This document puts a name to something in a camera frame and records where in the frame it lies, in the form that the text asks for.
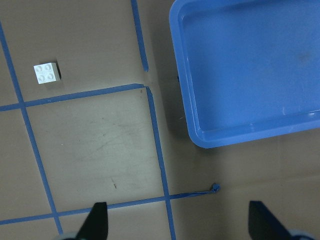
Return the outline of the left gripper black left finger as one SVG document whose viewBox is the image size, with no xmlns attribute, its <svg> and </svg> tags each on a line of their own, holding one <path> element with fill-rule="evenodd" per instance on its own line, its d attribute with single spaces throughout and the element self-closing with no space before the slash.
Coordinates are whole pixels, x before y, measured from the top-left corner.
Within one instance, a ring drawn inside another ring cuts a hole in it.
<svg viewBox="0 0 320 240">
<path fill-rule="evenodd" d="M 76 234 L 76 240 L 106 240 L 108 238 L 108 209 L 106 202 L 96 202 Z"/>
</svg>

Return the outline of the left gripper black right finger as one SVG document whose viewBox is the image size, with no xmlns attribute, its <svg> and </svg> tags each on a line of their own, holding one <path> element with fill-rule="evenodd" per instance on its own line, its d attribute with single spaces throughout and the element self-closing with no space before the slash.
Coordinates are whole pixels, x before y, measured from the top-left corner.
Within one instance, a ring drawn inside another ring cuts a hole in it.
<svg viewBox="0 0 320 240">
<path fill-rule="evenodd" d="M 262 201 L 251 200 L 248 233 L 252 240 L 290 240 L 292 235 Z"/>
</svg>

